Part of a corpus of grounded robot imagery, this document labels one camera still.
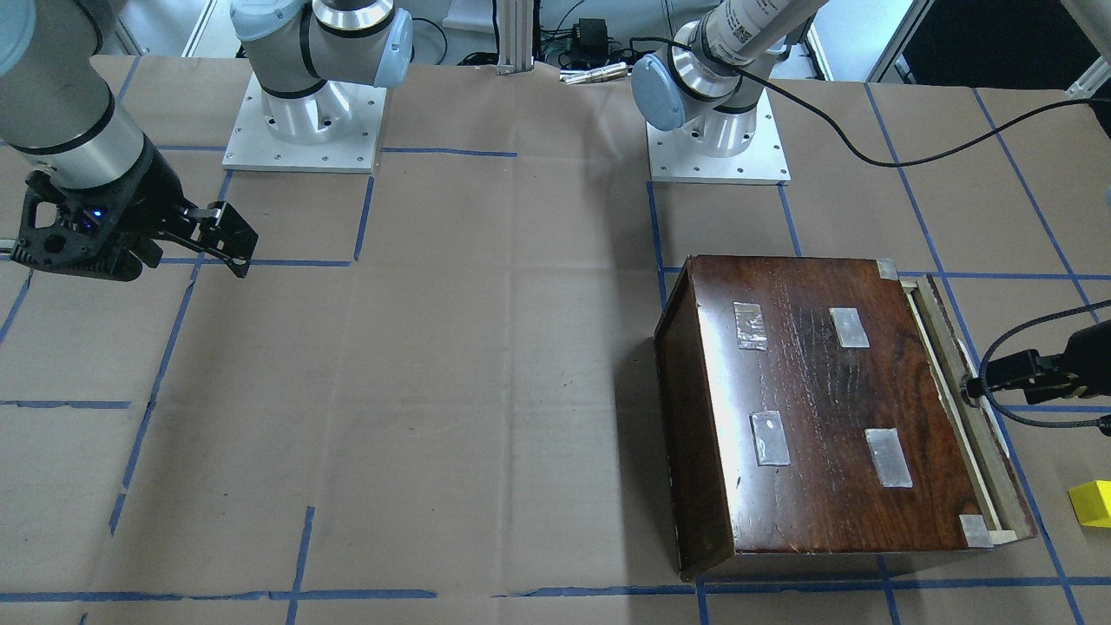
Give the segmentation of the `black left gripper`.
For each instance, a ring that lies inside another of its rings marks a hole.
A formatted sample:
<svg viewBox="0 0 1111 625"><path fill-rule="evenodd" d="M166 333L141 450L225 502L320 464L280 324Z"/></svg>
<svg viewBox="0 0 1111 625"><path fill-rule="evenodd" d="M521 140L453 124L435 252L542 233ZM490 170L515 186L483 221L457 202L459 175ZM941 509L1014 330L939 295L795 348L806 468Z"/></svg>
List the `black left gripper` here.
<svg viewBox="0 0 1111 625"><path fill-rule="evenodd" d="M1092 399L1110 395L1110 321L1084 327L1068 337L1061 355L1042 356L1023 351L989 361L985 379L965 376L965 401L985 397L988 391L1020 389L1029 405L1052 399Z"/></svg>

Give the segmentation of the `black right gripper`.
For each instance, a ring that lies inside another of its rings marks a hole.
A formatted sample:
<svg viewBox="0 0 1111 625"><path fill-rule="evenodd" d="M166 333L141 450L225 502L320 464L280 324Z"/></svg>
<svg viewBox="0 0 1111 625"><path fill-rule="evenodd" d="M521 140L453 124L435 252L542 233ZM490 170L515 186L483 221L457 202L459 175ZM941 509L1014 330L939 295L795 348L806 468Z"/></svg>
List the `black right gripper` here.
<svg viewBox="0 0 1111 625"><path fill-rule="evenodd" d="M19 234L10 258L37 272L96 280L136 280L162 258L164 240L206 253L246 278L258 242L229 202L187 209L174 170L151 140L127 173L102 187L60 185L59 174L36 169L27 178ZM187 221L197 226L187 236Z"/></svg>

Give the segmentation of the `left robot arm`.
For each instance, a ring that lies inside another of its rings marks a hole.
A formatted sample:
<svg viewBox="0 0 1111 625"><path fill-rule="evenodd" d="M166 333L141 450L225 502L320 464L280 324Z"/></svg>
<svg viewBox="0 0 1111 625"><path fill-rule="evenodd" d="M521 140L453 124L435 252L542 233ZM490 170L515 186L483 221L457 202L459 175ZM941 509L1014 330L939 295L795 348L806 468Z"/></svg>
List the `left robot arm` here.
<svg viewBox="0 0 1111 625"><path fill-rule="evenodd" d="M722 110L745 87L763 94L771 83L757 63L821 8L820 1L722 1L635 61L635 107L650 127L669 132ZM1003 389L1020 389L1029 404L1108 395L1108 323L1073 333L1055 356L1025 351L992 359L967 383L970 397Z"/></svg>

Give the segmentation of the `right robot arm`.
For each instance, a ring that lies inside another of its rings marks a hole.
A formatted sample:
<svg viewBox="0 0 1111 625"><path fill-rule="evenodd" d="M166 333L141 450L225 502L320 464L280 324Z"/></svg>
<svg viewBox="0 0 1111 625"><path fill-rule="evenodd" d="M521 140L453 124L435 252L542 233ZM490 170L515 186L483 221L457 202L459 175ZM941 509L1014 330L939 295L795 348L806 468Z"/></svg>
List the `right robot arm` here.
<svg viewBox="0 0 1111 625"><path fill-rule="evenodd" d="M397 87L411 63L412 17L391 1L234 1L229 13L282 140L333 135L351 118L341 83ZM256 231L230 203L187 200L90 64L114 28L108 1L3 3L3 139L32 165L10 258L131 281L169 241L246 278Z"/></svg>

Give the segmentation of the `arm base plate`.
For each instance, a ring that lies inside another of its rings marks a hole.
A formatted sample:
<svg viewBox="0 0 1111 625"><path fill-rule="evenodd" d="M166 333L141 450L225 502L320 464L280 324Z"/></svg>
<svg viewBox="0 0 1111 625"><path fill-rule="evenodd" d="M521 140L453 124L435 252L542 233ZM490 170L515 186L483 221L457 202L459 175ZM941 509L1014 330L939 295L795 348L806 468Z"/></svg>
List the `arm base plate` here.
<svg viewBox="0 0 1111 625"><path fill-rule="evenodd" d="M273 173L372 174L386 111L384 88L326 82L312 95L267 94L247 84L222 165Z"/></svg>
<svg viewBox="0 0 1111 625"><path fill-rule="evenodd" d="M685 127L647 127L651 181L785 185L791 180L769 95L741 115L711 110Z"/></svg>

